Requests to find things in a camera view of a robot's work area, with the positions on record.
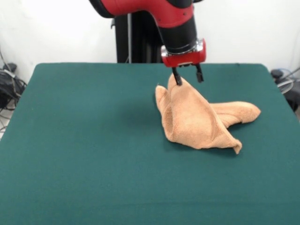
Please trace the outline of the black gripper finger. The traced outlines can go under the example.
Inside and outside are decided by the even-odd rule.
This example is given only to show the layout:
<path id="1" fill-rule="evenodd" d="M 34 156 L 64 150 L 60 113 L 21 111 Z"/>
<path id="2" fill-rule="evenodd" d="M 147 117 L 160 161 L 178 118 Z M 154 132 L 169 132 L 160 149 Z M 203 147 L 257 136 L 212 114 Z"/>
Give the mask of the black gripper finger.
<path id="1" fill-rule="evenodd" d="M 201 66 L 199 63 L 194 64 L 194 66 L 196 67 L 197 80 L 199 83 L 202 83 L 204 81 L 204 78 L 203 78 L 203 72 L 202 72 Z"/>
<path id="2" fill-rule="evenodd" d="M 172 67 L 172 73 L 173 73 L 173 75 L 174 75 L 174 79 L 175 79 L 175 81 L 176 81 L 176 84 L 177 84 L 178 86 L 181 86 L 181 85 L 182 85 L 181 76 L 180 76 L 180 74 L 178 73 L 176 67 Z"/>

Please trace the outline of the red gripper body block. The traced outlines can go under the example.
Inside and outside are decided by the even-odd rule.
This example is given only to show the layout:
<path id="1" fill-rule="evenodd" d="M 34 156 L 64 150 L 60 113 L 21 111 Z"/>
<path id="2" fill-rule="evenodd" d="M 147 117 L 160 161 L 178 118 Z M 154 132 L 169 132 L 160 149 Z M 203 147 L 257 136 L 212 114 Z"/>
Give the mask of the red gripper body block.
<path id="1" fill-rule="evenodd" d="M 189 52 L 181 54 L 169 53 L 166 47 L 161 46 L 161 58 L 168 68 L 176 68 L 184 65 L 195 65 L 206 61 L 206 42 L 204 38 L 197 39 L 196 45 Z"/>

